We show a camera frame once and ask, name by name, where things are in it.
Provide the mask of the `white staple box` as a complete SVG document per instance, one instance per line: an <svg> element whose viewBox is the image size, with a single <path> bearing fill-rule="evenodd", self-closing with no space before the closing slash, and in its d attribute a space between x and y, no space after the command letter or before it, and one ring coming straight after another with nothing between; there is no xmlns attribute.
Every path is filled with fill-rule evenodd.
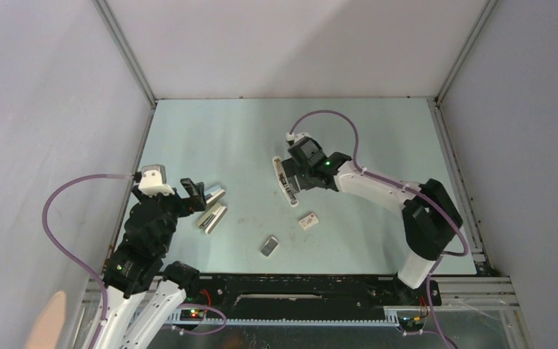
<svg viewBox="0 0 558 349"><path fill-rule="evenodd" d="M319 223L318 216L315 213L309 213L299 221L299 225L303 230L308 230Z"/></svg>

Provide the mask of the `grey staple strip block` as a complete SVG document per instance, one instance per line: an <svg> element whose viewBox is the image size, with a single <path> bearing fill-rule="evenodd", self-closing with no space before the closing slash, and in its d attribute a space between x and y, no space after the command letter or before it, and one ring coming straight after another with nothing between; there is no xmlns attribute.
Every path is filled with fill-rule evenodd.
<svg viewBox="0 0 558 349"><path fill-rule="evenodd" d="M279 241L274 236L270 236L262 246L260 253L265 256L269 257L278 247Z"/></svg>

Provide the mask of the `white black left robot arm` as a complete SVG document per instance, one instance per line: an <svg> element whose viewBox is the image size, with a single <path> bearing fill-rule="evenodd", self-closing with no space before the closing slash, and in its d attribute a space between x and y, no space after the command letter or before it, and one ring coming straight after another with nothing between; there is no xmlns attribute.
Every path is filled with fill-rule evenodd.
<svg viewBox="0 0 558 349"><path fill-rule="evenodd" d="M179 305L201 293L199 270L182 262L164 265L179 219L206 208L205 185L180 181L187 196L159 177L140 174L131 189L137 203L99 285L102 301L88 348L147 348Z"/></svg>

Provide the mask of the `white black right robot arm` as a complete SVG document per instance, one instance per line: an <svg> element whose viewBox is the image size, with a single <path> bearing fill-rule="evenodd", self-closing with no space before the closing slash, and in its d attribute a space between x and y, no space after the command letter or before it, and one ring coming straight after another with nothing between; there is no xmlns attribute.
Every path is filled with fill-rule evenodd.
<svg viewBox="0 0 558 349"><path fill-rule="evenodd" d="M463 225L443 184L434 179L426 183L395 180L369 172L347 154L326 155L307 133L289 135L288 144L289 157L275 156L272 165L291 206L298 205L298 193L320 188L364 198L402 218L410 251L397 272L393 292L404 304L420 298L422 284Z"/></svg>

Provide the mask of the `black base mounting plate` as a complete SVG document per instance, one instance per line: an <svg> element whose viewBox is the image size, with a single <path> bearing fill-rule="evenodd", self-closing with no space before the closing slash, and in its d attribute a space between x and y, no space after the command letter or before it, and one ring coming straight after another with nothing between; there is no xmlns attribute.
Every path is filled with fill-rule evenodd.
<svg viewBox="0 0 558 349"><path fill-rule="evenodd" d="M384 321L396 307L442 304L437 282L417 289L394 276L207 273L189 298L228 321Z"/></svg>

